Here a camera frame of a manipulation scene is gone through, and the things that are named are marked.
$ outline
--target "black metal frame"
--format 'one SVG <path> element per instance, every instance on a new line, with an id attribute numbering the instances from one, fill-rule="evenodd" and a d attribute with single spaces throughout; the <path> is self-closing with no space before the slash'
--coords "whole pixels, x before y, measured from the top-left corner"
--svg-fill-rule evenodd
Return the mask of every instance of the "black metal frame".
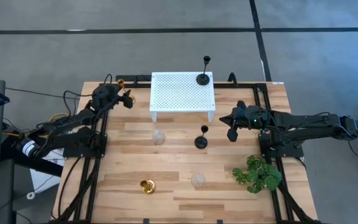
<path id="1" fill-rule="evenodd" d="M 107 111 L 104 114 L 103 118 L 102 118 L 100 134 L 106 135 L 108 115 L 109 115 L 109 111 Z M 91 129 L 95 130 L 96 125 L 97 124 L 92 125 Z M 86 208 L 86 215 L 85 215 L 85 220 L 87 222 L 90 222 L 91 218 L 92 218 L 93 204 L 94 204 L 94 199 L 95 199 L 95 196 L 96 196 L 96 186 L 98 184 L 98 175 L 99 175 L 100 162 L 101 162 L 101 158 L 103 156 L 104 155 L 101 155 L 100 157 L 97 157 L 97 158 L 94 159 L 94 167 L 93 168 L 96 169 L 96 174 L 95 174 L 96 178 L 92 181 L 92 184 L 91 184 L 90 190 L 89 190 L 88 206 Z M 87 181 L 87 178 L 88 178 L 88 170 L 89 170 L 90 162 L 91 162 L 91 158 L 86 157 L 85 160 L 84 160 L 83 170 L 82 170 L 82 173 L 81 173 L 81 180 L 80 180 L 80 186 L 78 187 L 78 192 L 80 192 L 84 188 L 84 186 L 86 184 L 86 181 Z M 81 198 L 79 203 L 78 203 L 78 206 L 75 208 L 73 221 L 80 221 L 82 201 L 83 201 L 83 199 Z"/>
<path id="2" fill-rule="evenodd" d="M 142 80 L 151 80 L 151 75 L 140 75 L 140 77 L 142 77 Z M 139 83 L 139 78 L 136 75 L 119 75 L 116 76 L 116 81 L 118 79 L 123 79 L 124 81 L 133 81 L 133 83 L 126 83 L 125 86 L 127 88 L 150 88 L 151 87 L 151 83 Z M 262 106 L 261 102 L 260 102 L 260 98 L 259 98 L 259 92 L 261 91 L 263 93 L 263 98 L 264 98 L 264 102 L 265 102 L 265 107 L 268 110 L 271 110 L 270 107 L 270 100 L 269 100 L 269 94 L 267 91 L 267 85 L 266 83 L 238 83 L 237 82 L 237 78 L 236 75 L 234 73 L 230 73 L 229 78 L 227 80 L 229 83 L 214 83 L 214 88 L 251 88 L 252 91 L 254 92 L 254 98 L 255 98 L 255 104 L 257 106 Z M 288 190 L 287 187 L 287 180 L 285 178 L 285 172 L 284 172 L 284 165 L 283 165 L 283 161 L 281 159 L 281 157 L 276 157 L 275 161 L 277 163 L 277 169 L 282 173 L 283 175 L 283 180 L 282 180 L 282 185 L 285 188 L 285 190 Z M 267 159 L 266 160 L 267 163 L 271 164 L 272 160 L 271 159 Z M 281 211 L 280 211 L 280 204 L 278 202 L 278 194 L 277 191 L 274 190 L 272 191 L 272 202 L 273 202 L 273 207 L 274 207 L 274 214 L 276 217 L 276 222 L 277 223 L 285 223 L 287 221 L 292 222 L 294 221 L 294 216 L 293 216 L 293 211 L 291 208 L 291 205 L 288 201 L 285 201 L 285 210 L 287 213 L 287 217 L 288 220 L 283 220 L 282 216 L 281 216 Z"/>

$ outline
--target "table leg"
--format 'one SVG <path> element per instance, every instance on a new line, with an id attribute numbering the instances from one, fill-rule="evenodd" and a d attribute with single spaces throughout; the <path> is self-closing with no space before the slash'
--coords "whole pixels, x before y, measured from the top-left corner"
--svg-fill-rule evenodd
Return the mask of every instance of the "table leg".
<path id="1" fill-rule="evenodd" d="M 212 120 L 214 119 L 214 115 L 215 115 L 215 111 L 209 111 L 208 112 L 208 122 L 212 122 Z"/>
<path id="2" fill-rule="evenodd" d="M 151 112 L 150 111 L 150 114 L 152 115 L 153 122 L 156 123 L 157 122 L 157 112 Z"/>

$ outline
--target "black floor stripe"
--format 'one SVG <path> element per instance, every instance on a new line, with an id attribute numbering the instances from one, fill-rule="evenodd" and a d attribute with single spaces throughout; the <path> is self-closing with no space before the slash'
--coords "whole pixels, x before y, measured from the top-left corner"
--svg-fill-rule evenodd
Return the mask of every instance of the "black floor stripe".
<path id="1" fill-rule="evenodd" d="M 256 40 L 258 42 L 259 55 L 260 55 L 260 59 L 263 62 L 265 81 L 266 82 L 271 82 L 272 81 L 272 76 L 270 75 L 269 63 L 267 62 L 264 39 L 262 37 L 262 32 L 261 32 L 261 29 L 260 29 L 258 12 L 256 10 L 255 0 L 249 0 L 249 4 L 250 4 L 250 7 L 251 7 L 252 19 L 254 21 L 254 26 L 255 26 L 255 34 L 256 34 Z"/>
<path id="2" fill-rule="evenodd" d="M 160 28 L 160 29 L 86 29 L 86 30 L 0 30 L 0 35 L 37 34 L 166 34 L 166 33 L 209 33 L 209 32 L 254 32 L 254 28 Z"/>
<path id="3" fill-rule="evenodd" d="M 358 27 L 261 28 L 262 32 L 358 32 Z"/>

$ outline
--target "clear plastic cup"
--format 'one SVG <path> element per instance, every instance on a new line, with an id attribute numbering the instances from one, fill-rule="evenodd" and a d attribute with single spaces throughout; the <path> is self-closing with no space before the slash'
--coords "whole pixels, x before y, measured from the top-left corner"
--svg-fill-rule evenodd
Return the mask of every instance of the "clear plastic cup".
<path id="1" fill-rule="evenodd" d="M 161 145 L 165 142 L 165 135 L 160 130 L 155 130 L 153 134 L 153 142 L 156 145 Z"/>
<path id="2" fill-rule="evenodd" d="M 203 174 L 193 174 L 191 177 L 191 184 L 195 188 L 200 188 L 205 184 L 205 176 Z"/>

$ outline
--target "plant leaf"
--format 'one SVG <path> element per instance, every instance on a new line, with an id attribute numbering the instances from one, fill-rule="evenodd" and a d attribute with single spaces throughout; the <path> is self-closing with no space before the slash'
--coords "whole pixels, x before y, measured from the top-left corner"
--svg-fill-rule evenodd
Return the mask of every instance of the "plant leaf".
<path id="1" fill-rule="evenodd" d="M 247 182 L 247 180 L 246 180 L 246 178 L 245 178 L 244 176 L 237 177 L 237 178 L 236 178 L 236 181 L 237 181 L 239 184 L 241 184 L 241 185 L 244 185 L 244 184 L 246 184 L 246 182 Z"/>
<path id="2" fill-rule="evenodd" d="M 246 174 L 246 178 L 248 182 L 255 182 L 258 179 L 258 173 L 256 173 L 256 170 L 250 170 Z"/>
<path id="3" fill-rule="evenodd" d="M 260 158 L 259 158 L 259 163 L 260 163 L 261 165 L 266 164 L 266 160 L 265 160 L 263 157 L 260 157 Z"/>
<path id="4" fill-rule="evenodd" d="M 261 191 L 262 189 L 254 189 L 254 194 L 257 194 Z"/>
<path id="5" fill-rule="evenodd" d="M 265 178 L 264 182 L 269 190 L 275 190 L 279 183 L 279 182 L 277 182 L 276 177 L 274 177 L 272 175 L 268 175 Z"/>
<path id="6" fill-rule="evenodd" d="M 263 168 L 263 166 L 261 168 L 259 168 L 258 175 L 262 176 L 262 177 L 265 175 L 265 169 Z"/>
<path id="7" fill-rule="evenodd" d="M 255 189 L 259 190 L 258 192 L 260 192 L 262 189 L 265 188 L 265 182 L 262 179 L 257 179 L 254 183 L 254 187 Z"/>
<path id="8" fill-rule="evenodd" d="M 280 183 L 283 178 L 283 175 L 281 174 L 281 172 L 278 171 L 277 168 L 271 164 L 268 165 L 267 173 L 268 173 L 268 175 L 274 176 L 278 183 Z"/>
<path id="9" fill-rule="evenodd" d="M 267 171 L 268 171 L 268 169 L 269 169 L 269 164 L 264 164 L 262 167 L 263 167 L 263 168 L 264 168 L 264 170 L 266 170 L 266 172 L 267 172 Z"/>
<path id="10" fill-rule="evenodd" d="M 249 165 L 248 165 L 248 168 L 247 170 L 250 171 L 250 170 L 257 170 L 257 164 L 256 164 L 256 161 L 253 161 L 251 162 Z"/>
<path id="11" fill-rule="evenodd" d="M 249 164 L 253 163 L 255 161 L 255 156 L 254 155 L 250 155 L 247 158 L 247 165 L 249 166 Z"/>
<path id="12" fill-rule="evenodd" d="M 239 168 L 234 168 L 233 171 L 232 171 L 232 173 L 233 173 L 233 176 L 234 176 L 234 177 L 240 177 L 240 176 L 242 176 L 242 170 L 239 169 Z"/>
<path id="13" fill-rule="evenodd" d="M 247 190 L 248 190 L 249 192 L 251 192 L 251 193 L 254 193 L 254 188 L 251 187 L 251 186 L 248 186 L 248 187 L 247 187 Z"/>

